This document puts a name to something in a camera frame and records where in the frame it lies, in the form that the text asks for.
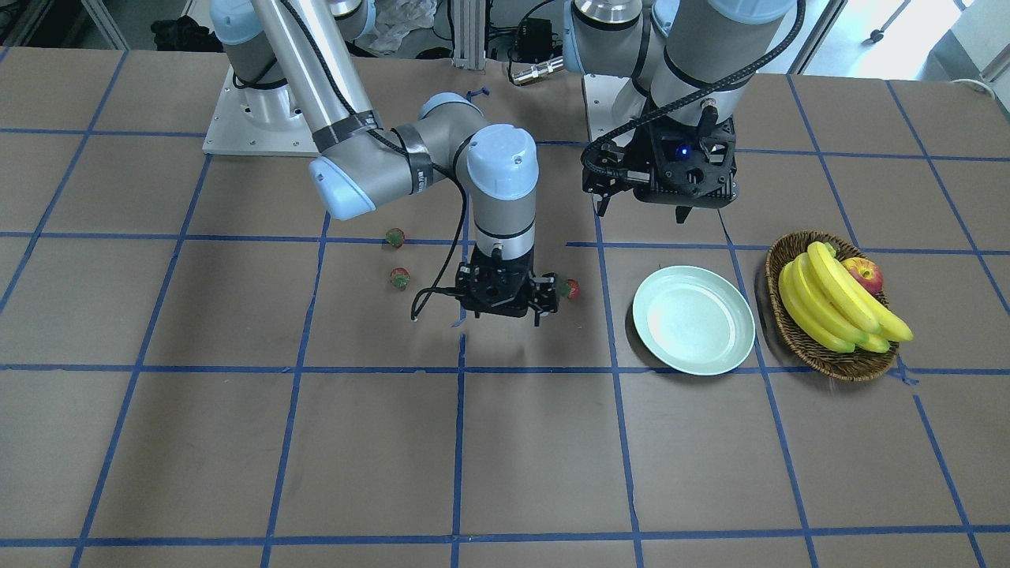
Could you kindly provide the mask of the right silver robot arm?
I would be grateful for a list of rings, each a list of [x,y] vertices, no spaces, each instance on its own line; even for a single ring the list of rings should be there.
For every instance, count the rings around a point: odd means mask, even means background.
[[[435,183],[454,183],[461,219],[477,230],[451,287],[419,290],[410,316],[441,294],[462,309],[535,319],[558,312],[558,277],[534,273],[537,145],[525,129],[492,125],[461,95],[434,95],[407,125],[384,129],[346,48],[367,35],[372,1],[213,1],[214,33],[262,125],[307,125],[309,172],[332,217],[354,219]]]

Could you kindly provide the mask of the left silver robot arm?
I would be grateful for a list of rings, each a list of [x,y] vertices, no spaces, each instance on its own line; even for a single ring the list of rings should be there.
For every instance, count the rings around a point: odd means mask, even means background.
[[[566,68],[627,79],[616,125],[580,158],[596,215],[622,192],[674,206],[679,223],[693,209],[732,204],[735,109],[805,15],[803,1],[567,1]]]

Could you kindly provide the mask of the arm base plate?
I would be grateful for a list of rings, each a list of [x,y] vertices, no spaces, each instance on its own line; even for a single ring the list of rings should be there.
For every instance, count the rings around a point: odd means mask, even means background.
[[[590,141],[642,114],[646,96],[629,78],[585,75],[583,87]]]
[[[212,113],[203,151],[245,157],[316,157],[319,154],[289,85],[238,87],[228,69]]]

